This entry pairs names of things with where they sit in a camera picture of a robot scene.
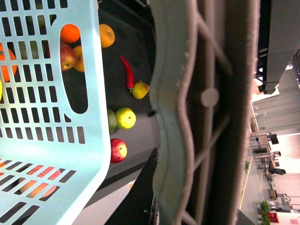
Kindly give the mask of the left gripper finger pad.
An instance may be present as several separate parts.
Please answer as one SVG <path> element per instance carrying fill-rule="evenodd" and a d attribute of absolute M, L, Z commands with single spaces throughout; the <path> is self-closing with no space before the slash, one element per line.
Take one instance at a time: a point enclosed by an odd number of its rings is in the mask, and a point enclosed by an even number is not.
<path fill-rule="evenodd" d="M 257 0 L 153 0 L 150 102 L 162 225 L 234 225 L 257 62 Z"/>

